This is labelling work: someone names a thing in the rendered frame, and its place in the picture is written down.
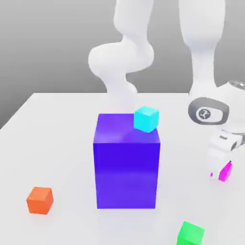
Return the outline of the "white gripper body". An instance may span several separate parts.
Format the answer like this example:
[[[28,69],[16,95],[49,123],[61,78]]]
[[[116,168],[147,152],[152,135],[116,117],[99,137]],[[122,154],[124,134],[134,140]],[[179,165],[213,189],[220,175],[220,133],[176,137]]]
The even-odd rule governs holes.
[[[216,132],[209,143],[209,163],[224,167],[231,161],[231,153],[239,146],[239,135],[229,132]]]

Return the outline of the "small magenta cube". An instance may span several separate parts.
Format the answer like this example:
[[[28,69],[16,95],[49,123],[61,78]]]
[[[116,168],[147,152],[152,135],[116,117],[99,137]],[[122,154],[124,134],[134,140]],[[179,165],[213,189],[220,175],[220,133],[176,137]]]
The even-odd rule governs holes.
[[[231,161],[209,161],[210,178],[225,182],[232,171],[233,164]]]

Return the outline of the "small cyan cube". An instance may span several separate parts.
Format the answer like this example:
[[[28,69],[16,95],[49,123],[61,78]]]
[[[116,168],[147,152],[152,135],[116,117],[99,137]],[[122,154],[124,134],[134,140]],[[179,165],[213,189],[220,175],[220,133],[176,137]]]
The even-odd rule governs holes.
[[[134,112],[134,128],[150,133],[158,127],[159,110],[143,106]]]

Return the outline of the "small green cube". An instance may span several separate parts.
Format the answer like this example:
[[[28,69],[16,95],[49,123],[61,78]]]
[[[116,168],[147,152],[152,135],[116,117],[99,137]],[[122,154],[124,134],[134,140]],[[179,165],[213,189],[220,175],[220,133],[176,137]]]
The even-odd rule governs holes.
[[[177,245],[202,245],[204,233],[205,229],[184,221],[177,237]]]

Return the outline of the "small orange cube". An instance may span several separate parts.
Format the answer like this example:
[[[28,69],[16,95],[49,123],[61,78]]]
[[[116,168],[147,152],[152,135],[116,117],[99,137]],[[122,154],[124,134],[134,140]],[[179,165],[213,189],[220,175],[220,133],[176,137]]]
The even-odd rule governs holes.
[[[54,202],[52,189],[34,187],[26,202],[30,213],[47,215]]]

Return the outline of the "large purple box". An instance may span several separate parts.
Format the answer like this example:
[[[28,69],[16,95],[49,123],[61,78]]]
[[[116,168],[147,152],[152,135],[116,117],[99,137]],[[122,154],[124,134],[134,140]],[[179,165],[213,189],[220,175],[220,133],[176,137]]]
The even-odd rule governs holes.
[[[134,128],[133,114],[100,113],[93,140],[99,209],[154,209],[160,156],[157,129]]]

